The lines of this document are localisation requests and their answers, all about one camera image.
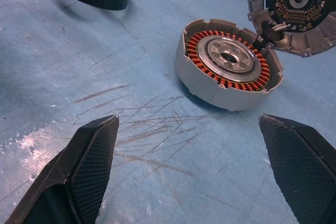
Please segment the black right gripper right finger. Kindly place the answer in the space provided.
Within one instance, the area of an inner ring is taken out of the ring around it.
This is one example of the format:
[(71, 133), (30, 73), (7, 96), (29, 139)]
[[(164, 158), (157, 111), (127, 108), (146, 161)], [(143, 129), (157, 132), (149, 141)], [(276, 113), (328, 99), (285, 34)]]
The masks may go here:
[(259, 117), (275, 181), (299, 223), (335, 223), (335, 148), (313, 127)]

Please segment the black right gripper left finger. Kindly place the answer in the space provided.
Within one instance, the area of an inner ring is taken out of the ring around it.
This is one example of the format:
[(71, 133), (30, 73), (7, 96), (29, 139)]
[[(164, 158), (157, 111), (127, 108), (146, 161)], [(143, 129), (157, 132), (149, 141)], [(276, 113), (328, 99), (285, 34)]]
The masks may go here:
[(95, 223), (110, 178), (119, 117), (93, 120), (41, 170), (6, 223)]

